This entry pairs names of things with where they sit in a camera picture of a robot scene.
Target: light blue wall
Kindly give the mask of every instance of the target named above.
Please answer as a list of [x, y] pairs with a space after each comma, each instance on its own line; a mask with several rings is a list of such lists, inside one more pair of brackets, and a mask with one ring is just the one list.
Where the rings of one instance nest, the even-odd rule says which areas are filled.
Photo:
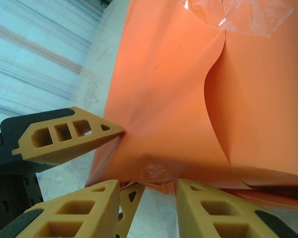
[[0, 122], [68, 107], [104, 6], [0, 0]]

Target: fold in orange sheet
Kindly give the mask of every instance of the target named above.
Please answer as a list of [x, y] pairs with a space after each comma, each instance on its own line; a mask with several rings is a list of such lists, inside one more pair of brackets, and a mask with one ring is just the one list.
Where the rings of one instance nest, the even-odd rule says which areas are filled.
[[131, 0], [104, 114], [126, 134], [97, 150], [87, 185], [298, 185], [296, 24], [225, 36], [175, 0]]

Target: clear plastic film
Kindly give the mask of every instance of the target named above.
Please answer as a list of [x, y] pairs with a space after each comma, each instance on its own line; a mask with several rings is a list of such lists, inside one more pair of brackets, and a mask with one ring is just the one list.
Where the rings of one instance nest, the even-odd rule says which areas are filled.
[[269, 38], [294, 9], [278, 0], [179, 0], [210, 27]]
[[168, 195], [146, 188], [127, 238], [179, 238], [174, 189]]

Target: black rubber grip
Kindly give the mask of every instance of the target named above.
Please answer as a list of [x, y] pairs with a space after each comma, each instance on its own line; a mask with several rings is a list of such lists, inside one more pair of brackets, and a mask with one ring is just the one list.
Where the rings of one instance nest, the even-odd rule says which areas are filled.
[[0, 238], [15, 238], [17, 237], [28, 225], [31, 224], [41, 213], [42, 209], [35, 209], [26, 212], [15, 218], [5, 228], [0, 231]]
[[53, 167], [53, 165], [24, 161], [20, 154], [12, 155], [12, 150], [18, 148], [19, 138], [32, 123], [68, 117], [74, 114], [75, 111], [72, 109], [64, 108], [3, 120], [0, 124], [0, 173], [41, 172]]
[[298, 238], [298, 234], [278, 217], [260, 210], [255, 213], [279, 238]]

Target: rectangular hole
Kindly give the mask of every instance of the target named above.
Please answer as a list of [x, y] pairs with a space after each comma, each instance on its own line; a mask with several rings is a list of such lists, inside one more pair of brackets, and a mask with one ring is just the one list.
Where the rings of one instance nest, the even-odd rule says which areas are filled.
[[201, 205], [210, 215], [236, 216], [238, 212], [229, 203], [223, 201], [202, 201]]
[[192, 184], [190, 185], [190, 188], [193, 190], [193, 191], [204, 191], [204, 189]]
[[86, 120], [73, 121], [73, 125], [78, 137], [89, 135], [92, 133], [91, 127]]
[[83, 222], [47, 222], [35, 237], [67, 237], [73, 238], [78, 233]]
[[72, 138], [69, 126], [67, 124], [56, 125], [54, 128], [59, 142], [70, 140]]
[[48, 128], [39, 129], [31, 137], [32, 144], [35, 148], [52, 145], [52, 138]]
[[105, 191], [105, 187], [98, 187], [98, 188], [95, 188], [95, 189], [93, 189], [92, 190], [92, 192], [103, 192], [103, 191]]
[[261, 238], [249, 224], [213, 223], [221, 238]]
[[94, 201], [69, 201], [65, 203], [56, 214], [74, 214], [85, 215], [89, 214], [92, 210]]

